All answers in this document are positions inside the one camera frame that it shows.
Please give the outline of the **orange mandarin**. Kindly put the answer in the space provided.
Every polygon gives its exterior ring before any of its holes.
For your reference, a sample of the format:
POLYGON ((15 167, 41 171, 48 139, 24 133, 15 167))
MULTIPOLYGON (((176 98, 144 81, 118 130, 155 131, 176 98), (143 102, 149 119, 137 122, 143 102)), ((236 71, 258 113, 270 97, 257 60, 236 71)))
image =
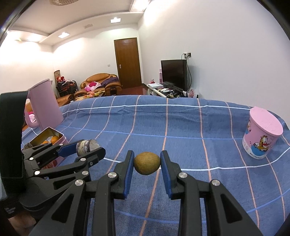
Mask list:
POLYGON ((54 145, 59 140, 59 136, 53 136, 50 142, 54 145))

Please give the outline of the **pink electric kettle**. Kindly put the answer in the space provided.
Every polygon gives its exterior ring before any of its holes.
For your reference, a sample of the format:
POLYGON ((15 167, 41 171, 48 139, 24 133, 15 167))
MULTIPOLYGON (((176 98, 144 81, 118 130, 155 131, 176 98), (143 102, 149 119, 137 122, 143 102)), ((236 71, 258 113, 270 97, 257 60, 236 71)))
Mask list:
POLYGON ((30 128, 39 127, 40 130, 47 127, 56 128, 63 122, 64 118, 55 98, 50 79, 42 80, 29 88, 26 98, 30 100, 36 119, 35 122, 32 122, 25 110, 25 120, 30 128))

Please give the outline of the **green kiwi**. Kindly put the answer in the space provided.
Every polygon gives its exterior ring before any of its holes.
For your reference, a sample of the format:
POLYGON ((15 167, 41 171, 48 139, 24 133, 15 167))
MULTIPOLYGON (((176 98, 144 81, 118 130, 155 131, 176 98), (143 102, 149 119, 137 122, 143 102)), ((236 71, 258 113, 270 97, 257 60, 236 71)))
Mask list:
POLYGON ((152 152, 142 152, 134 159, 135 170, 142 175, 150 175, 160 167, 160 157, 152 152))

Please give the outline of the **white tv stand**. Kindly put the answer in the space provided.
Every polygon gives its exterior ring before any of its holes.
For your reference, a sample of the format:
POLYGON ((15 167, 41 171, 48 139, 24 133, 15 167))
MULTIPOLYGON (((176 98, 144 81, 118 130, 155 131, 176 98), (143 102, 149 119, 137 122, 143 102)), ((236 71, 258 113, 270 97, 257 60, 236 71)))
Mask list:
POLYGON ((160 96, 164 98, 188 97, 188 92, 183 91, 181 88, 178 88, 168 82, 165 82, 164 84, 151 83, 147 84, 146 87, 148 89, 148 95, 160 96))

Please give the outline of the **pink box beside television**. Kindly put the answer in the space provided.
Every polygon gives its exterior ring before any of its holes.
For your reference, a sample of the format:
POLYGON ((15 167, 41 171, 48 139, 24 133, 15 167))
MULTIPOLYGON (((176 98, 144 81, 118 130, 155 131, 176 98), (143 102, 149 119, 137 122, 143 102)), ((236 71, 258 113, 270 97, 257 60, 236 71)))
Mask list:
POLYGON ((159 83, 163 83, 163 79, 162 79, 162 69, 159 69, 159 83))

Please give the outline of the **pink tin box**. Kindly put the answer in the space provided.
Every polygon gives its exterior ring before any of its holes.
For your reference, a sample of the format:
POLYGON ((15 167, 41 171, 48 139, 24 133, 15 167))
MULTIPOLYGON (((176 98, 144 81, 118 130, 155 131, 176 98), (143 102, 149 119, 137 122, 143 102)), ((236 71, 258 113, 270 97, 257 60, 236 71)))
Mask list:
MULTIPOLYGON (((24 145, 23 150, 37 147, 40 145, 49 145, 50 146, 58 146, 58 145, 68 144, 67 138, 65 135, 52 127, 47 127, 42 130, 35 138, 33 138, 30 142, 24 145), (59 140, 53 145, 50 140, 53 136, 59 136, 59 140)), ((52 160, 49 164, 44 166, 42 169, 50 169, 60 165, 62 161, 64 161, 65 157, 58 156, 54 160, 52 160)))

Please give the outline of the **brown wooden door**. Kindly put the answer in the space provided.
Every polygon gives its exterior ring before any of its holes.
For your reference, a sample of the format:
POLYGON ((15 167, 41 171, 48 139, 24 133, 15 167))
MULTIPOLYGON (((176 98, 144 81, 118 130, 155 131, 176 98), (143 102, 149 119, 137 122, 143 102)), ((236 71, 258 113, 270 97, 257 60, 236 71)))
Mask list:
POLYGON ((117 71, 122 88, 139 87, 142 84, 137 38, 114 40, 117 71))

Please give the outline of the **blue plaid tablecloth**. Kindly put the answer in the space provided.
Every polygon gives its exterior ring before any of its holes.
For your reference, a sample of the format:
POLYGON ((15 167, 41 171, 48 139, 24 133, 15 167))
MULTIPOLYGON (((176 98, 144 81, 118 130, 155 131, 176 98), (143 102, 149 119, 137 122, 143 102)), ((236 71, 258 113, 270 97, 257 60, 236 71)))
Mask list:
POLYGON ((242 146, 249 107, 194 98, 148 95, 91 98, 61 107, 57 127, 69 142, 96 139, 106 156, 91 168, 96 180, 125 159, 166 150, 197 180, 218 179, 263 235, 274 235, 289 215, 289 128, 262 160, 242 146))

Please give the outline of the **pink cartoon paper cup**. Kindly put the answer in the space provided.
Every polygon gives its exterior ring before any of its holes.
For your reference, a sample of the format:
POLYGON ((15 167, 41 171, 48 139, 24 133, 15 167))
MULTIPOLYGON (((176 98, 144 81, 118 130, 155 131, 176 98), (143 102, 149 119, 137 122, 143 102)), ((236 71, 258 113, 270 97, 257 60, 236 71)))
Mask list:
POLYGON ((263 159, 283 133, 282 124, 268 110, 252 107, 242 139, 245 151, 255 159, 263 159))

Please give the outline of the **black television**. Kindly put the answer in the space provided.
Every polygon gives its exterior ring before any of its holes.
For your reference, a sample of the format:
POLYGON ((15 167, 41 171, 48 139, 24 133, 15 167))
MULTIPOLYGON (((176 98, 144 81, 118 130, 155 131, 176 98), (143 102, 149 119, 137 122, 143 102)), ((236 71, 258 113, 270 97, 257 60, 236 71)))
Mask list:
POLYGON ((162 60, 162 81, 182 90, 188 88, 187 61, 186 60, 162 60))

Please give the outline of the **brown leather sofa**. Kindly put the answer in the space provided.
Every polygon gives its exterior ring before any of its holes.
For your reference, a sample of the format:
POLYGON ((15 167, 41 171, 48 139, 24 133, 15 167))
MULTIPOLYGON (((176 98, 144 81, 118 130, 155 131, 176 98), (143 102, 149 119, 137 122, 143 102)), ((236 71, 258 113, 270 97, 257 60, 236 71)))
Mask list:
POLYGON ((103 96, 121 95, 122 85, 115 74, 94 74, 80 84, 80 90, 73 95, 74 100, 92 92, 103 92, 103 96))

